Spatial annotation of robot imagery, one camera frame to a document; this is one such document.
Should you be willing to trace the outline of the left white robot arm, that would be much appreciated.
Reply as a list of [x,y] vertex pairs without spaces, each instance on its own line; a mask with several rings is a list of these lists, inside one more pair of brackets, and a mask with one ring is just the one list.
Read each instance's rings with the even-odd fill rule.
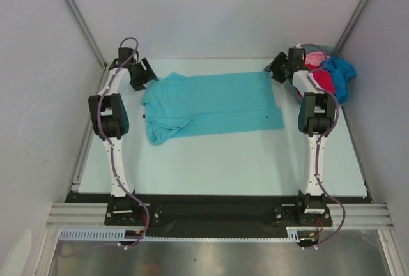
[[92,128],[107,153],[111,176],[111,194],[104,224],[139,225],[150,222],[147,205],[137,198],[135,187],[127,177],[125,136],[130,131],[130,116],[125,107],[124,89],[142,91],[158,78],[149,62],[139,58],[137,47],[118,47],[118,57],[108,70],[100,91],[88,98]]

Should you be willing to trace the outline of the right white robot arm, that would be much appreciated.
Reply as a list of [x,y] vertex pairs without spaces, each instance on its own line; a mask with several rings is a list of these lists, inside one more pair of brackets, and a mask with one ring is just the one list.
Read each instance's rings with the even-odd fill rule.
[[281,206],[274,210],[278,226],[330,227],[332,218],[324,191],[323,168],[330,133],[337,125],[339,104],[337,98],[314,77],[320,68],[305,66],[307,44],[290,47],[280,52],[265,68],[271,78],[281,84],[290,82],[301,98],[298,113],[298,131],[305,142],[304,180],[294,207]]

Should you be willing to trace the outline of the teal t-shirt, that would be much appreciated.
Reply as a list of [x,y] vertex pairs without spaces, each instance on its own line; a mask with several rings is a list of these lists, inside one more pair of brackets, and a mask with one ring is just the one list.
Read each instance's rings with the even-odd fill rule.
[[153,145],[177,137],[284,128],[266,72],[191,77],[172,73],[149,84],[143,105]]

